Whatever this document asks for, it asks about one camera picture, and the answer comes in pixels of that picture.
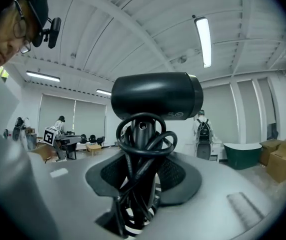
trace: floor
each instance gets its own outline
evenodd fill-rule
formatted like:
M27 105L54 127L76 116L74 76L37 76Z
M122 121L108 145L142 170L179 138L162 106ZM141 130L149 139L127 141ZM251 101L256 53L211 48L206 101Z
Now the floor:
M276 205L286 202L286 180L277 183L267 174L264 165L258 164L244 170L237 170L237 172L263 191Z
M95 152L95 156L98 155L106 155L106 154L116 154L120 149L118 147L115 146L110 146L110 147L106 147L101 149L100 151L96 151ZM91 157L92 154L88 151L77 151L76 152L76 158L77 159L83 159L83 158L87 158L87 157ZM53 163L57 160L57 157L52 157L50 160L48 160L46 163Z

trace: window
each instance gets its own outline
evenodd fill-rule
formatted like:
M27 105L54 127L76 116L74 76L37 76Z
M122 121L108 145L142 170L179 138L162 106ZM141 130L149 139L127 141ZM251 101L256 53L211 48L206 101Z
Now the window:
M4 83L9 77L9 73L4 69L3 66L0 66L0 77L3 79Z
M74 116L74 99L43 95L38 119L38 135L43 136L45 128L51 127L64 116L64 131L72 131Z
M267 140L277 139L277 122L276 122L276 113L274 108L274 101L269 86L267 78L258 80L259 87L263 96L265 113L266 113L266 124L267 124Z
M105 136L106 106L77 100L74 113L74 132L76 135L85 134L87 138Z
M229 84L205 88L202 109L215 136L223 143L238 143L238 118Z
M261 141L261 119L253 82L249 80L238 82L237 84L244 106L246 143L258 143Z

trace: chair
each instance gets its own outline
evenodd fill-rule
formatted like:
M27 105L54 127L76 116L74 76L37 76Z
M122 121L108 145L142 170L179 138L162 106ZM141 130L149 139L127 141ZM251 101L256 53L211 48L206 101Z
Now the chair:
M97 144L99 144L100 146L102 146L102 143L105 141L105 137L99 137L96 139Z
M96 143L96 142L97 142L97 139L96 139L95 135L91 135L91 136L88 138L88 142L90 142L90 143Z

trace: glasses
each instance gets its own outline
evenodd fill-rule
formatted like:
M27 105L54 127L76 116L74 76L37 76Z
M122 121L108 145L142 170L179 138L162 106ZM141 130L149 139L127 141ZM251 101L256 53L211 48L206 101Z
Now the glasses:
M27 39L27 22L23 15L21 6L18 1L14 0L16 9L18 10L20 20L14 24L13 32L17 39L24 38L23 44L19 48L22 54L31 51L31 42Z

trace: cardboard box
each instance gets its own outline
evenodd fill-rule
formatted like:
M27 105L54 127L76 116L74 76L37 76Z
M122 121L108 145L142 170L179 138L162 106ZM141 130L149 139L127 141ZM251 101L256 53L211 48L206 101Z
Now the cardboard box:
M269 139L260 143L262 145L262 152L259 161L262 165L268 165L270 153L277 150L281 143L282 140L279 139Z
M270 153L266 172L278 183L286 180L286 140Z
M51 157L56 157L57 156L57 152L54 149L54 147L48 145L48 144L39 144L40 146L31 150L30 152L32 153L36 153L39 154L43 161L46 161L48 159L50 159Z
M26 134L35 134L35 129L27 127L27 128L25 128L25 133Z

